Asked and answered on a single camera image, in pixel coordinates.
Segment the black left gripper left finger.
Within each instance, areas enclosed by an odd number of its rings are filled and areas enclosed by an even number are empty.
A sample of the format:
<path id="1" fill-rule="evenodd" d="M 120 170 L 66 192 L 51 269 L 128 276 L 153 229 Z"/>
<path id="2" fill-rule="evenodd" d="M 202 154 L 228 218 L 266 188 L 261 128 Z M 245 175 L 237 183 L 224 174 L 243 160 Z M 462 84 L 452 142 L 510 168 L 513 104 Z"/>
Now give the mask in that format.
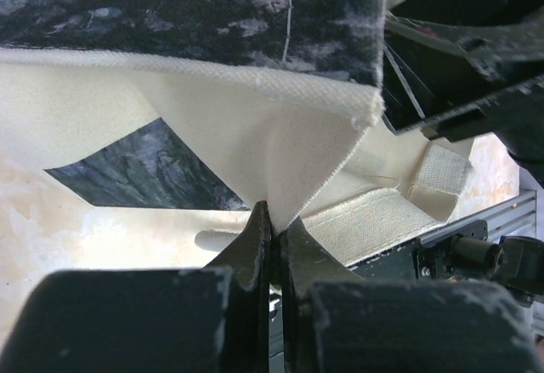
<path id="1" fill-rule="evenodd" d="M 271 225 L 259 202 L 207 266 L 45 277 L 14 327 L 18 372 L 265 372 Z"/>

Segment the cream canvas tote bag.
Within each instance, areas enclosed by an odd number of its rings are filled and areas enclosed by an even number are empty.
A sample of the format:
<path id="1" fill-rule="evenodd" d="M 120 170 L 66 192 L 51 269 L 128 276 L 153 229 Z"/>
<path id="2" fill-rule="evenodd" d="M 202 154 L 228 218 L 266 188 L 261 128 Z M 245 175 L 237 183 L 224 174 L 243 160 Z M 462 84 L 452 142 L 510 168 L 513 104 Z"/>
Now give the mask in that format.
<path id="1" fill-rule="evenodd" d="M 1 151 L 95 206 L 305 217 L 353 263 L 451 219 L 470 144 L 383 122 L 403 0 L 1 0 Z"/>

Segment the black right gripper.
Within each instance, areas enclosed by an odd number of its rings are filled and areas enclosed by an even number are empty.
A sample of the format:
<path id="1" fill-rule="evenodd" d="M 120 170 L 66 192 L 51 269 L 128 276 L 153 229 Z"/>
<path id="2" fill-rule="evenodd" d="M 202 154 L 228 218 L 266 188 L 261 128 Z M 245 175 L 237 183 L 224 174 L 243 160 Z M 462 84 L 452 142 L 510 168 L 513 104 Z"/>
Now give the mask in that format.
<path id="1" fill-rule="evenodd" d="M 493 133 L 542 172 L 543 0 L 388 0 L 383 96 L 393 133 Z"/>

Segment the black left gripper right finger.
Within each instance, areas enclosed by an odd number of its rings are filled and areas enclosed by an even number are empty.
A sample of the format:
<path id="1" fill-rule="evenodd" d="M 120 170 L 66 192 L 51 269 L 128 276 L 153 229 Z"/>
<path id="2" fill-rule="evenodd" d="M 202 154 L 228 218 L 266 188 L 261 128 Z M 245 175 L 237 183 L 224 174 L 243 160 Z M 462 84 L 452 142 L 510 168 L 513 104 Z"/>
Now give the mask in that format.
<path id="1" fill-rule="evenodd" d="M 288 372 L 532 372 L 511 295 L 483 281 L 364 279 L 294 221 L 278 237 Z"/>

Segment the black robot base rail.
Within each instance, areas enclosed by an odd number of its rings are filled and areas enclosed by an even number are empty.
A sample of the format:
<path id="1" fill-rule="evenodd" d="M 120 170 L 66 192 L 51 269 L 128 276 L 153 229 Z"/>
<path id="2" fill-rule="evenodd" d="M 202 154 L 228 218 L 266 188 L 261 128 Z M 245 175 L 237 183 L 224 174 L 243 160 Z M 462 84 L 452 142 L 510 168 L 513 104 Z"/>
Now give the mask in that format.
<path id="1" fill-rule="evenodd" d="M 506 288 L 523 307 L 543 302 L 543 242 L 526 236 L 488 240 L 476 220 L 428 240 L 414 238 L 351 267 L 386 280 L 488 280 Z"/>

